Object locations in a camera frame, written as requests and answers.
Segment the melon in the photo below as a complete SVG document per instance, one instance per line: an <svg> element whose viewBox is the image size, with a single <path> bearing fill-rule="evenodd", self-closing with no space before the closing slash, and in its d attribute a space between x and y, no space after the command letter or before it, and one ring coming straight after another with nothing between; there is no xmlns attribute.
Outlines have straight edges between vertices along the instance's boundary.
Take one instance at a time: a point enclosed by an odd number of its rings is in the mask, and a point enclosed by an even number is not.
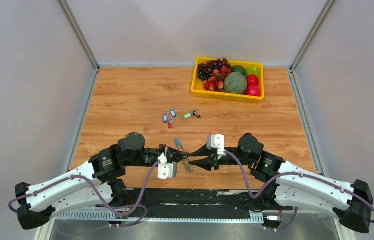
<svg viewBox="0 0 374 240"><path fill-rule="evenodd" d="M224 87L227 93L243 94L247 89L246 77L239 72L232 72L226 77Z"/></svg>

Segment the white backdrop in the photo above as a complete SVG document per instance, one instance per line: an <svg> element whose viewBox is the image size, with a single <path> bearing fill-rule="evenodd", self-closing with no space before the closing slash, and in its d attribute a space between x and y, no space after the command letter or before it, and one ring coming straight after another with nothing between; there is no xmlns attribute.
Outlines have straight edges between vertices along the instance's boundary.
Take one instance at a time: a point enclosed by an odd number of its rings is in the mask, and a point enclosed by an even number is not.
<svg viewBox="0 0 374 240"><path fill-rule="evenodd" d="M326 0L67 2L100 65L290 65Z"/></svg>
<svg viewBox="0 0 374 240"><path fill-rule="evenodd" d="M7 203L64 172L94 73L55 0L0 0L0 240L33 238Z"/></svg>
<svg viewBox="0 0 374 240"><path fill-rule="evenodd" d="M374 1L337 1L297 76L324 172L374 196ZM374 240L374 224L356 237Z"/></svg>

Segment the perforated metal rail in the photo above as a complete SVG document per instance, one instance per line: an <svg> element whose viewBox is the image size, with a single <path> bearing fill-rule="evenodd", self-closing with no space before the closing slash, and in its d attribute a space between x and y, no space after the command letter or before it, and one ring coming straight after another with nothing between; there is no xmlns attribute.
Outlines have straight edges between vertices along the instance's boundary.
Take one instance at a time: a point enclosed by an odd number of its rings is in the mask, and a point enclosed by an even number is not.
<svg viewBox="0 0 374 240"><path fill-rule="evenodd" d="M127 219L115 217L115 214L106 209L79 209L65 212L57 217L56 220L83 220L83 221L121 221L132 222L138 217L129 217ZM215 223L215 224L262 224L263 214L250 213L250 219L217 219L217 218L160 218L146 217L142 222L159 223Z"/></svg>

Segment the fruit basket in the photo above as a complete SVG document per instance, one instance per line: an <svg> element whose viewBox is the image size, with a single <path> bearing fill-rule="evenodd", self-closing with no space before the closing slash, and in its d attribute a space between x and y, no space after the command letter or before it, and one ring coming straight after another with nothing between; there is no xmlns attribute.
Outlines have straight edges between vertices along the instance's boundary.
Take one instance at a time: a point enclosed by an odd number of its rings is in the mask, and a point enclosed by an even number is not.
<svg viewBox="0 0 374 240"><path fill-rule="evenodd" d="M196 66L199 64L204 64L207 61L216 60L215 58L207 58L207 57L198 57L196 60ZM248 69L249 66L258 66L260 69L259 76L259 87L261 89L260 96L250 96L244 94L234 94L234 93L227 93L227 92L216 92L216 91L208 91L205 90L203 86L203 82L197 76L197 68L195 67L194 75L193 75L193 82L191 84L191 91L193 95L196 97L202 98L211 98L211 99L222 99L222 100L231 100L231 101L238 101L238 102L247 102L247 103L258 103L263 100L265 97L264 91L264 79L263 79L263 65L261 63L256 62L247 62L247 61L228 61L231 66L240 65L245 69Z"/></svg>

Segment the wooden tabletop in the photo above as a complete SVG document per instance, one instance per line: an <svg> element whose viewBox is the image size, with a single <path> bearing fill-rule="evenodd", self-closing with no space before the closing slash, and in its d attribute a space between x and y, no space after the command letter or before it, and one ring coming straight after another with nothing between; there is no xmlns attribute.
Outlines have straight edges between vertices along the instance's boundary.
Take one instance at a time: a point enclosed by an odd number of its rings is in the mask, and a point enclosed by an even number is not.
<svg viewBox="0 0 374 240"><path fill-rule="evenodd" d="M236 147L241 136L252 133L266 151L315 171L284 68L264 68L265 99L260 103L194 97L190 91L193 71L192 67L101 68L72 168L132 132L144 136L147 148L159 144L175 148L173 139L178 138L186 152L206 144L210 134L223 134L225 146ZM172 108L179 113L174 128L168 129L162 114ZM182 119L190 110L199 110L201 119ZM245 169L252 188L261 187ZM122 177L126 187L141 187L148 170L127 167ZM155 169L147 187L245 189L245 184L238 166L222 165L212 172L195 167L190 173L179 164L173 179L157 179Z"/></svg>

